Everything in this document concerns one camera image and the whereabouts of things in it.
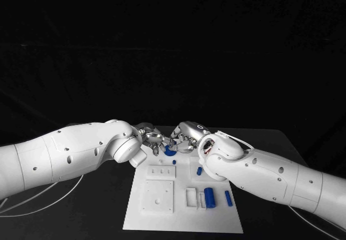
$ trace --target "white board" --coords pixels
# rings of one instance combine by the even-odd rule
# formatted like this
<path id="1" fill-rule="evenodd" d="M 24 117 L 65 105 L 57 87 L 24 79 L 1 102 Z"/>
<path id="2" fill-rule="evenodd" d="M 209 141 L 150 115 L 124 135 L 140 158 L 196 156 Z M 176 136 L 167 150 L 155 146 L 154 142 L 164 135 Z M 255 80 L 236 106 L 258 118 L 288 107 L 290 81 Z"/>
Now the white board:
<path id="1" fill-rule="evenodd" d="M 174 156 L 166 156 L 160 151 L 158 156 L 154 156 L 148 147 L 141 146 L 141 149 L 147 154 L 147 159 L 134 173 L 122 229 L 242 234 L 229 181 L 213 180 L 204 171 L 197 176 L 197 168 L 202 167 L 197 151 L 189 154 L 177 152 Z M 171 183 L 171 192 L 166 192 L 167 183 Z M 215 208 L 206 208 L 206 202 L 200 199 L 204 197 L 204 188 L 213 189 Z M 157 189 L 154 195 L 148 194 L 151 189 Z M 191 189 L 196 192 L 197 207 L 187 207 L 186 196 Z M 225 191 L 229 191 L 230 207 Z M 150 206 L 151 211 L 142 210 L 142 206 Z"/>

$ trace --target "blue cylinder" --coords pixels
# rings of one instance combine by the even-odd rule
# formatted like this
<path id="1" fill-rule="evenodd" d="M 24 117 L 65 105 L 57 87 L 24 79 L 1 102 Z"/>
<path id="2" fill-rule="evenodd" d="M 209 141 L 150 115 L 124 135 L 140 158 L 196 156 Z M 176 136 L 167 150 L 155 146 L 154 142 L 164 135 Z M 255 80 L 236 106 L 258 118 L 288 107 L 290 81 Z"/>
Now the blue cylinder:
<path id="1" fill-rule="evenodd" d="M 200 176 L 200 174 L 202 174 L 202 167 L 197 168 L 196 174 Z"/>
<path id="2" fill-rule="evenodd" d="M 215 192 L 210 187 L 203 189 L 203 196 L 204 196 L 204 205 L 207 209 L 213 209 L 216 207 L 215 204 Z"/>
<path id="3" fill-rule="evenodd" d="M 229 191 L 225 191 L 225 198 L 226 198 L 228 206 L 232 207 L 232 206 L 233 206 L 233 203 L 232 203 L 232 200 L 230 200 Z"/>
<path id="4" fill-rule="evenodd" d="M 167 156 L 174 156 L 176 155 L 176 151 L 171 151 L 170 149 L 168 149 L 168 145 L 166 145 L 166 152 L 164 152 L 164 154 L 167 155 Z"/>

